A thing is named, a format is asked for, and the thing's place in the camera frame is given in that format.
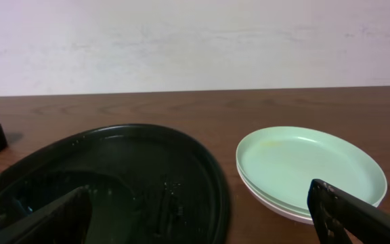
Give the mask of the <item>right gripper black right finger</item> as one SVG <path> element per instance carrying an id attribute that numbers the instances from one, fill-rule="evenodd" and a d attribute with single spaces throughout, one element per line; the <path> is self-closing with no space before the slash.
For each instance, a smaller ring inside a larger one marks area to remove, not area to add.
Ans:
<path id="1" fill-rule="evenodd" d="M 307 206 L 321 243 L 390 243 L 390 215 L 326 183 L 313 179 Z"/>

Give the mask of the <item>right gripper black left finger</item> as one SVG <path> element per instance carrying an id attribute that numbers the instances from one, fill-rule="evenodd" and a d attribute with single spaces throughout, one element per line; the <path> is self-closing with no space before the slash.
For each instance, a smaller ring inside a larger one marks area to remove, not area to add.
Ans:
<path id="1" fill-rule="evenodd" d="M 0 244 L 84 243 L 91 216 L 89 192 L 78 187 L 0 230 Z"/>

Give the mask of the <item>pink round plate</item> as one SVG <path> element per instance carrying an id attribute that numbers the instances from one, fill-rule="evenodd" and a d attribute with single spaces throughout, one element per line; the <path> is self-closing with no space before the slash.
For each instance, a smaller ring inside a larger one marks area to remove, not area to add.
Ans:
<path id="1" fill-rule="evenodd" d="M 239 176 L 252 196 L 273 212 L 290 220 L 312 224 L 307 206 L 311 181 L 319 179 L 378 207 L 387 192 L 387 179 L 380 169 L 238 169 Z"/>

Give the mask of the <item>mint green plate with stain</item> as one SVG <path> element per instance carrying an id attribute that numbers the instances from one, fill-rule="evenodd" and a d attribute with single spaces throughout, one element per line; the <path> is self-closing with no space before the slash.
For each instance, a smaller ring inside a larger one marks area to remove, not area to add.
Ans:
<path id="1" fill-rule="evenodd" d="M 236 162 L 247 171 L 255 169 L 382 171 L 371 156 L 350 142 L 303 127 L 268 127 L 250 133 L 237 146 Z"/>

